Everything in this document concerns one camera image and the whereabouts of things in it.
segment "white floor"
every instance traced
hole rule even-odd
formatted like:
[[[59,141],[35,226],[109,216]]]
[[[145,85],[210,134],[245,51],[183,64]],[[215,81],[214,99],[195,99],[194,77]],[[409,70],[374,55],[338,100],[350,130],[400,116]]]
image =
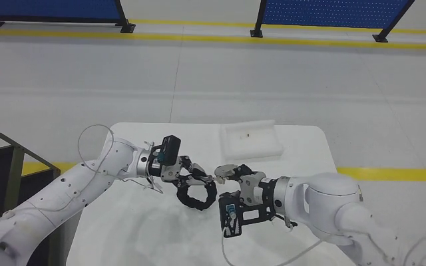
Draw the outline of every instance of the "white floor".
[[[94,123],[273,118],[336,166],[426,166],[425,51],[1,37],[0,129],[56,162]],[[88,135],[87,156],[104,136]]]

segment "table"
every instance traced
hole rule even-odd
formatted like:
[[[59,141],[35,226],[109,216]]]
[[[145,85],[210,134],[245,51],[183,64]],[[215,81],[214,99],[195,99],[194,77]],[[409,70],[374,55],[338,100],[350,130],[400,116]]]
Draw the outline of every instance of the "table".
[[[284,153],[278,160],[248,162],[270,178],[336,172],[327,140],[315,126],[275,126]],[[144,147],[173,134],[182,140],[180,155],[189,155],[207,173],[224,164],[219,124],[118,123],[114,136]],[[67,259],[67,266],[226,265],[220,246],[218,203],[205,211],[190,209],[176,198],[176,188],[160,182],[164,194],[143,190],[133,182],[115,182],[86,207]],[[218,193],[233,192],[237,182],[218,185]],[[204,200],[204,188],[190,196]],[[300,225],[292,232],[278,219],[243,227],[240,237],[225,240],[229,260],[236,265],[276,265],[318,239]],[[334,245],[322,243],[292,265],[353,265]]]

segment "white cable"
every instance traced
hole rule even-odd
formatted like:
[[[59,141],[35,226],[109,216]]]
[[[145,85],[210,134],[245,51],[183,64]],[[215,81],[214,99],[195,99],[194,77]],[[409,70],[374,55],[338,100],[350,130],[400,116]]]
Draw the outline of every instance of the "white cable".
[[[103,126],[104,128],[106,128],[106,129],[108,129],[109,130],[109,132],[111,133],[111,136],[112,136],[112,142],[111,142],[111,146],[109,147],[109,149],[108,149],[108,152],[104,155],[104,157],[102,158],[102,160],[101,160],[101,162],[99,163],[99,166],[98,166],[98,168],[96,169],[96,170],[94,170],[94,169],[92,169],[92,168],[90,168],[90,167],[88,167],[87,166],[87,163],[86,163],[86,161],[83,159],[83,157],[81,156],[81,153],[80,153],[80,139],[81,139],[81,136],[83,135],[83,133],[86,131],[86,130],[88,130],[89,128],[92,128],[93,126]],[[79,156],[80,156],[80,159],[83,161],[83,164],[88,168],[88,169],[90,169],[91,171],[93,171],[94,172],[94,174],[93,174],[93,177],[90,179],[90,181],[87,183],[87,185],[81,190],[81,193],[87,188],[87,186],[92,182],[92,180],[94,180],[94,178],[96,177],[96,175],[99,173],[99,168],[101,168],[101,166],[102,166],[102,163],[105,161],[105,159],[107,158],[107,156],[108,156],[108,154],[109,154],[109,152],[111,151],[111,149],[112,149],[112,146],[114,145],[114,132],[108,127],[108,126],[105,126],[105,125],[102,125],[102,124],[94,124],[94,125],[92,125],[92,126],[88,126],[88,127],[86,127],[82,132],[81,132],[81,134],[80,134],[80,136],[79,136],[79,140],[77,141],[77,150],[78,150],[78,153],[79,153]],[[70,205],[71,204],[71,202],[73,202],[73,199],[74,198],[71,198],[70,199],[70,201],[68,201],[68,203],[65,205],[65,206],[63,206],[63,207],[61,207],[61,208],[59,208],[59,209],[45,209],[45,208],[41,208],[41,207],[26,207],[26,208],[22,208],[22,209],[17,209],[17,211],[23,211],[23,210],[25,210],[25,209],[37,209],[37,210],[39,210],[39,211],[51,211],[51,212],[55,212],[55,211],[62,211],[63,209],[65,209],[66,207],[68,207],[68,205]]]
[[[222,254],[225,258],[225,261],[227,262],[227,264],[229,266],[236,266],[235,264],[232,264],[228,257],[226,256],[225,253],[225,230],[227,227],[224,227],[223,231],[222,231]],[[286,262],[277,264],[275,266],[286,266],[289,265],[290,263],[294,262],[295,260],[299,259],[300,257],[303,257],[306,253],[308,253],[309,251],[311,251],[312,249],[314,249],[316,246],[318,246],[319,244],[321,244],[323,242],[323,240],[318,240],[317,242],[315,242],[312,246],[308,247],[307,249],[303,250],[301,253],[297,254],[296,256],[292,257],[291,259],[289,259]]]
[[[99,167],[98,167],[98,169],[92,169],[92,168],[90,168],[89,167],[89,165],[86,163],[86,161],[85,161],[85,159],[83,159],[83,156],[81,155],[81,151],[80,151],[80,139],[81,139],[81,136],[85,133],[85,131],[86,130],[88,130],[89,128],[92,128],[93,126],[102,126],[102,127],[104,127],[104,128],[106,128],[109,132],[110,132],[110,134],[111,134],[111,137],[112,137],[112,140],[111,140],[111,146],[110,146],[110,148],[108,149],[108,152],[106,153],[106,155],[104,156],[104,158],[102,159],[102,161],[101,161],[101,163],[99,164]],[[93,178],[95,178],[95,176],[96,176],[96,174],[97,173],[100,173],[99,172],[99,168],[101,167],[101,164],[103,163],[103,161],[105,160],[105,158],[108,156],[108,154],[109,154],[109,152],[111,151],[111,149],[112,149],[112,146],[114,145],[114,132],[108,127],[108,126],[105,126],[105,125],[102,125],[102,124],[94,124],[94,125],[92,125],[92,126],[88,126],[88,127],[86,127],[81,133],[80,133],[80,136],[79,136],[79,139],[77,140],[77,151],[78,151],[78,153],[79,153],[79,156],[80,156],[80,159],[81,159],[81,161],[83,162],[83,165],[86,167],[86,168],[88,168],[90,171],[93,171],[93,172],[95,172],[95,174],[94,174],[94,176],[93,176]],[[136,181],[134,181],[134,180],[123,180],[123,179],[121,179],[121,178],[119,178],[118,176],[114,176],[114,175],[110,175],[110,174],[106,174],[106,176],[112,176],[112,177],[114,177],[115,179],[118,179],[118,180],[120,180],[120,181],[122,181],[122,182],[127,182],[127,181],[132,181],[132,182],[134,182],[134,183],[136,183],[136,184],[138,184],[138,185],[140,185],[140,186],[142,186],[142,187],[144,187],[144,188],[149,188],[150,190],[154,190],[155,192],[158,192],[158,193],[160,193],[160,194],[163,194],[163,192],[162,192],[162,190],[157,186],[157,185],[155,185],[155,183],[154,183],[154,181],[152,180],[152,178],[151,178],[151,181],[152,181],[152,187],[150,187],[150,186],[147,186],[147,185],[143,185],[143,184],[141,184],[141,183],[139,183],[139,182],[136,182]],[[90,180],[90,182],[83,188],[83,190],[92,182],[92,180],[93,180],[93,178]]]
[[[102,127],[106,128],[110,132],[111,138],[112,138],[111,146],[109,147],[108,152],[106,152],[106,154],[102,158],[102,160],[99,163],[98,168],[96,170],[89,167],[89,165],[86,163],[85,159],[83,159],[83,156],[81,155],[81,151],[80,151],[80,139],[81,139],[81,136],[86,132],[86,130],[88,130],[89,128],[92,128],[94,126],[102,126]],[[86,184],[86,186],[80,191],[80,193],[82,193],[89,186],[89,184],[94,180],[94,178],[96,177],[96,175],[98,173],[100,173],[99,169],[101,168],[103,162],[105,161],[105,159],[109,155],[110,151],[112,150],[112,147],[113,147],[114,143],[115,143],[114,132],[108,126],[105,126],[105,125],[102,125],[102,124],[93,124],[91,126],[88,126],[88,127],[86,127],[80,133],[79,139],[77,140],[77,152],[79,153],[79,156],[80,156],[81,161],[83,162],[83,165],[86,168],[88,168],[90,171],[94,172],[93,177],[89,180],[89,182]],[[113,175],[110,175],[110,174],[107,174],[107,176],[112,176],[112,177],[114,177],[114,178],[116,178],[116,179],[118,179],[120,181],[123,181],[123,182],[132,181],[132,182],[137,183],[138,185],[140,185],[140,186],[142,186],[144,188],[149,188],[149,189],[152,189],[152,190],[154,190],[154,191],[156,191],[156,192],[158,192],[160,194],[163,194],[163,191],[160,188],[158,188],[157,185],[155,185],[154,180],[152,179],[152,177],[151,177],[150,180],[151,180],[151,182],[152,182],[153,185],[152,185],[152,187],[150,187],[150,186],[143,185],[143,184],[141,184],[139,182],[136,182],[134,180],[123,180],[123,179],[119,178],[118,176],[113,176]],[[37,209],[39,211],[51,211],[51,212],[62,211],[63,209],[65,209],[66,207],[68,207],[71,204],[71,202],[73,202],[73,199],[74,198],[71,198],[70,201],[68,201],[68,203],[65,206],[63,206],[63,207],[61,207],[59,209],[45,209],[45,208],[41,208],[41,207],[26,207],[26,208],[22,208],[22,209],[17,209],[16,211],[23,211],[23,210],[26,210],[26,209]]]
[[[408,256],[410,256],[410,254],[412,254],[412,252],[422,243],[422,242],[424,242],[424,241],[426,241],[426,235],[424,235],[423,237],[421,237],[412,247],[411,247],[411,249],[409,249],[409,251],[407,252],[407,254],[406,254],[406,256],[405,256],[405,258],[404,258],[404,264],[403,264],[403,266],[406,266],[406,264],[407,264],[407,261],[408,261]]]

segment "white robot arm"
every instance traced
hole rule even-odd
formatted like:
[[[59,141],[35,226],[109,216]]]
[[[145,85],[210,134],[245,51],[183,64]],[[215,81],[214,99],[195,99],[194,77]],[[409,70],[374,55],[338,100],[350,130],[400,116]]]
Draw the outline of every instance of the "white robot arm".
[[[0,265],[26,266],[30,256],[53,230],[88,206],[115,180],[161,177],[178,188],[177,196],[189,207],[209,207],[216,198],[212,176],[207,176],[188,156],[178,157],[180,140],[165,137],[162,145],[148,150],[123,139],[109,140],[98,160],[77,164],[55,179],[39,193],[0,218]],[[189,175],[181,176],[186,168]],[[203,185],[210,201],[188,197],[189,186]]]
[[[336,244],[357,266],[415,266],[421,262],[392,230],[376,224],[373,214],[360,203],[357,182],[349,176],[324,173],[270,179],[245,165],[221,166],[215,174],[238,181],[241,189],[220,195],[224,237],[241,235],[243,225],[278,216],[288,227],[297,225],[290,220],[307,225],[320,240]],[[259,218],[244,220],[243,213],[252,210],[258,210]]]

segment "black metal frame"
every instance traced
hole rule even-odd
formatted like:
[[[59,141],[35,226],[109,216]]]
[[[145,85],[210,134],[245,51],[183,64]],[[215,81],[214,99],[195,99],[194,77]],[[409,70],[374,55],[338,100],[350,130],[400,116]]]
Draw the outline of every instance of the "black metal frame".
[[[379,34],[373,34],[373,38],[378,43],[387,43],[386,36],[392,31],[394,26],[399,22],[399,20],[405,15],[405,12],[410,8],[410,6],[414,3],[414,0],[408,0],[405,6],[401,9],[401,12],[393,19],[391,24],[386,29],[382,29]]]
[[[9,175],[7,176],[7,187],[5,188],[5,201],[4,206],[0,206],[0,209],[8,210],[8,209],[15,209],[15,207],[18,206],[19,199],[20,199],[20,188],[21,188],[21,182],[25,178],[30,177],[38,177],[43,174],[51,174],[53,179],[57,178],[61,175],[61,170],[49,163],[48,161],[44,160],[42,157],[36,155],[34,152],[26,149],[19,143],[15,142],[14,140],[8,138],[6,135],[0,133],[0,139],[6,141],[9,143],[9,146],[0,148],[0,151],[6,151],[13,149],[13,155],[12,159],[9,164],[10,170]],[[28,154],[32,158],[38,160],[42,164],[46,165],[48,170],[43,170],[34,174],[22,176],[22,168],[24,163],[24,155]],[[49,236],[49,266],[57,266],[60,262],[60,242],[61,242],[61,232],[60,230],[55,230],[52,234]]]
[[[250,30],[251,37],[263,38],[262,30],[260,29],[264,20],[266,4],[268,0],[261,0],[259,6],[258,20],[256,21],[256,26],[254,29]],[[373,38],[378,43],[387,43],[386,36],[392,31],[394,26],[398,24],[399,20],[405,15],[410,6],[414,3],[414,0],[408,0],[405,6],[401,9],[398,15],[394,18],[394,20],[389,24],[386,29],[382,29],[379,34],[373,34]]]
[[[114,0],[119,19],[91,19],[80,17],[35,17],[35,16],[0,16],[0,27],[5,24],[4,21],[22,21],[22,22],[47,22],[47,23],[114,23],[120,26],[121,33],[133,33],[135,24],[129,23],[122,9],[120,0]]]
[[[258,20],[256,21],[256,25],[254,26],[254,29],[250,30],[251,37],[263,38],[262,30],[260,29],[260,27],[262,26],[262,23],[264,22],[264,15],[265,15],[267,3],[268,3],[268,0],[260,1]]]

